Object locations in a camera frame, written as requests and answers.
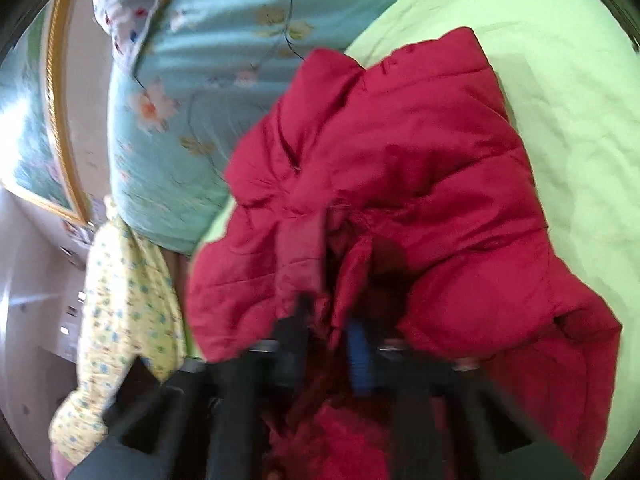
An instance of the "picture frame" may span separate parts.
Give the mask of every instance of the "picture frame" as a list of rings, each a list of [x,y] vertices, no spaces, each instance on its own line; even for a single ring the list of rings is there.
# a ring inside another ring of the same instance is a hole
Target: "picture frame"
[[[66,118],[66,38],[74,0],[51,0],[0,66],[0,184],[9,192],[86,225]]]

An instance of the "red garment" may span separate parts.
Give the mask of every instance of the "red garment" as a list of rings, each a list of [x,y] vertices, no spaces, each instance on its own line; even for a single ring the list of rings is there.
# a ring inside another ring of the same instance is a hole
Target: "red garment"
[[[556,257],[520,137],[469,28],[364,70],[317,50],[240,142],[226,237],[190,281],[188,317],[222,360],[317,295],[312,384],[272,435],[290,480],[386,479],[386,411],[336,357],[346,318],[415,349],[473,356],[590,474],[620,325]]]

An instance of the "red fabric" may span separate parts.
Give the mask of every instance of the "red fabric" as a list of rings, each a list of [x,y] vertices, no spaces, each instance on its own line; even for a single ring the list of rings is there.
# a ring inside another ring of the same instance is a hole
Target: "red fabric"
[[[364,70],[317,50],[240,142],[238,208],[190,281],[188,318],[222,360],[316,294],[309,386],[274,430],[290,480],[386,479],[387,407],[348,394],[347,317],[484,361],[587,474],[602,444],[620,325],[556,257],[532,171],[473,32]]]

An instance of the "gold picture frame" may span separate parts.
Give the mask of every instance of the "gold picture frame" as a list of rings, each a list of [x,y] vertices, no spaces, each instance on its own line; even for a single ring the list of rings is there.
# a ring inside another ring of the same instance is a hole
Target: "gold picture frame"
[[[90,206],[76,170],[66,118],[66,39],[73,1],[49,2],[18,41],[14,50],[19,52],[7,56],[7,60],[10,56],[16,57],[10,60],[13,66],[8,70],[13,68],[14,75],[19,71],[18,79],[26,80],[16,82],[13,101],[4,99],[12,102],[13,107],[10,105],[9,113],[3,114],[0,110],[0,124],[4,117],[6,128],[12,128],[14,132],[20,130],[20,134],[14,136],[10,133],[8,142],[16,145],[21,142],[22,146],[28,147],[12,146],[8,150],[7,146],[3,147],[4,152],[13,154],[19,162],[9,165],[11,175],[2,174],[0,182],[21,199],[69,222],[84,225],[91,220]],[[37,41],[40,42],[38,50],[34,46]],[[0,74],[7,60],[0,67]],[[8,81],[11,81],[11,75],[6,76]],[[31,137],[41,138],[23,141],[20,136],[25,130]]]

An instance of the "yellow floral cloth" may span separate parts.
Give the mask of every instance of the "yellow floral cloth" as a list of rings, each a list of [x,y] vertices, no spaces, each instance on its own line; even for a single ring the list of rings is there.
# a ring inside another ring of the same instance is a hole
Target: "yellow floral cloth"
[[[60,406],[49,439],[78,464],[106,434],[100,414],[136,354],[160,381],[182,365],[182,316],[160,248],[105,200],[109,221],[89,254],[78,343],[78,389]]]

